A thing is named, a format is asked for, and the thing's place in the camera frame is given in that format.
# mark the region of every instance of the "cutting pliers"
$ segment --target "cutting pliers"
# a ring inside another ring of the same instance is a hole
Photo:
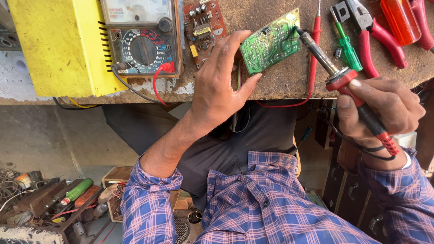
[[[361,31],[358,36],[358,50],[360,62],[368,77],[374,78],[380,76],[371,58],[370,33],[389,49],[398,68],[403,69],[407,67],[408,62],[398,41],[381,27],[375,18],[372,18],[368,10],[358,0],[345,0],[345,3],[355,19],[356,27]]]
[[[419,45],[426,51],[431,50],[434,53],[434,39],[431,35],[427,23],[427,14],[425,11],[424,0],[410,0],[411,10],[413,10],[416,21],[421,29],[422,36],[418,40]]]

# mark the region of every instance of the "green circuit board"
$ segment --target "green circuit board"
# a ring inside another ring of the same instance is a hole
[[[301,50],[295,25],[300,26],[298,8],[264,26],[241,43],[240,50],[250,76]]]

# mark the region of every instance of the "plaid shirt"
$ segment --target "plaid shirt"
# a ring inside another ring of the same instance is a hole
[[[294,171],[297,159],[278,152],[249,152],[247,175],[208,174],[204,232],[196,243],[377,243],[365,233],[309,201]],[[434,190],[412,157],[410,167],[359,173],[379,200],[391,243],[434,243]],[[139,162],[125,187],[121,211],[123,243],[174,243],[169,190],[182,175],[156,178]]]

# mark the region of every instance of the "dirty work surface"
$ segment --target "dirty work surface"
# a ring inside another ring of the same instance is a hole
[[[194,0],[185,0],[184,4],[191,4]],[[332,56],[337,47],[339,35],[334,25],[333,18],[329,8],[338,3],[338,0],[322,0],[321,2],[321,40],[320,46],[326,51],[329,56]],[[220,7],[223,13],[223,18],[228,31],[228,34],[236,30],[249,29],[255,31],[265,24],[273,21],[284,13],[291,11],[297,7],[300,8],[300,25],[303,29],[311,31],[313,21],[316,16],[318,1],[295,1],[295,0],[221,0]],[[377,22],[391,33],[391,29],[380,7],[380,1],[361,0],[361,3],[366,6],[373,17],[376,17]],[[428,25],[434,33],[434,3],[426,2],[426,11]],[[356,43],[357,36],[353,24],[347,20],[343,23],[343,28],[352,40],[352,44],[358,52]],[[403,47],[409,67],[398,69],[392,60],[392,57],[386,47],[373,36],[371,37],[371,53],[375,67],[384,76],[389,78],[401,79],[408,87],[414,87],[417,84],[430,79],[434,76],[434,54],[429,51],[424,51],[418,44],[411,44]],[[249,99],[282,99],[282,98],[305,98],[307,95],[307,74],[309,72],[310,53],[306,47],[279,64],[269,68],[263,72],[264,76],[259,80],[255,93]],[[336,65],[343,66],[342,61],[345,60],[342,55],[340,61],[336,61]],[[185,65],[184,73],[179,79],[159,79],[157,82],[157,90],[164,101],[167,102],[186,102],[193,99],[194,91],[194,76],[197,72],[194,60],[190,50],[187,47],[185,50]],[[336,97],[337,93],[327,92],[324,86],[324,80],[327,78],[326,71],[318,65],[316,72],[315,91],[313,98],[332,98]],[[235,76],[232,84],[235,87]],[[244,70],[243,79],[247,78],[247,73]],[[361,71],[360,79],[365,79],[366,76]],[[149,97],[155,98],[152,94],[150,79],[129,79],[128,82],[133,84],[136,89],[142,89],[141,92]],[[80,98],[79,103],[136,103],[146,102],[136,94],[126,91],[119,92],[110,96],[99,98]],[[14,101],[14,99],[0,98],[0,104],[52,104],[49,101]]]

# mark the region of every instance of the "multimeter display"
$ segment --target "multimeter display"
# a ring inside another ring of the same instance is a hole
[[[126,77],[152,77],[163,63],[172,70],[160,77],[181,73],[181,45],[177,0],[102,0],[104,19],[115,63]]]

